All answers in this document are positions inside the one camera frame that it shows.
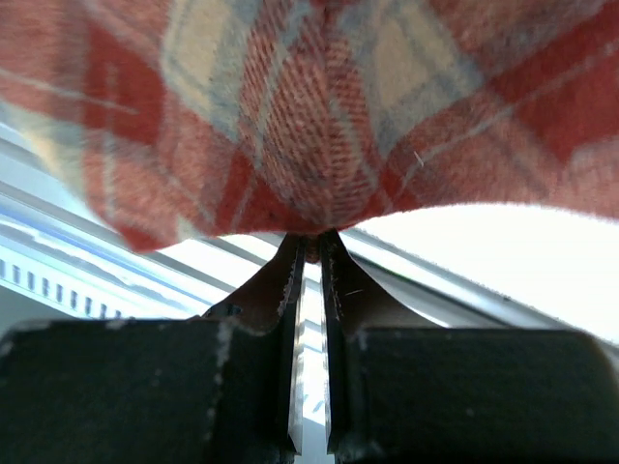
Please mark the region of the red plaid cloth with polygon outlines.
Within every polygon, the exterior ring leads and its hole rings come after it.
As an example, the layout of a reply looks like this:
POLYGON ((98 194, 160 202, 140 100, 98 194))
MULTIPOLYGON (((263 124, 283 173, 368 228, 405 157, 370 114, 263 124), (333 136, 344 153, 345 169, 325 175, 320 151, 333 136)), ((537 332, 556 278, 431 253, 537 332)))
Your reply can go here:
POLYGON ((5 1, 1 111, 139 251, 462 203, 618 214, 614 1, 5 1))

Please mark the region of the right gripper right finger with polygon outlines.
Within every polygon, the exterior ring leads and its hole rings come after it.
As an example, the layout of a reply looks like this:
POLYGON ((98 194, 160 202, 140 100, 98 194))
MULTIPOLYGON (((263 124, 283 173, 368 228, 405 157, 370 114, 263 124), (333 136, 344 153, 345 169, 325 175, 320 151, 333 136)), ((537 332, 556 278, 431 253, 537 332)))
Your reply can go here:
POLYGON ((618 377, 574 331, 447 329, 319 237, 339 463, 614 463, 618 377))

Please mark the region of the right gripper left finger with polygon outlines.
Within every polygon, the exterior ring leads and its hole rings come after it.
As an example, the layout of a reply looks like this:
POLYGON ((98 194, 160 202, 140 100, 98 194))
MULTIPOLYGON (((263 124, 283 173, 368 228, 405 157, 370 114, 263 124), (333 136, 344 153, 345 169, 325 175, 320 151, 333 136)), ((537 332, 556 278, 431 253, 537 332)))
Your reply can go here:
POLYGON ((34 321, 1 342, 5 463, 291 463, 306 241, 205 315, 34 321))

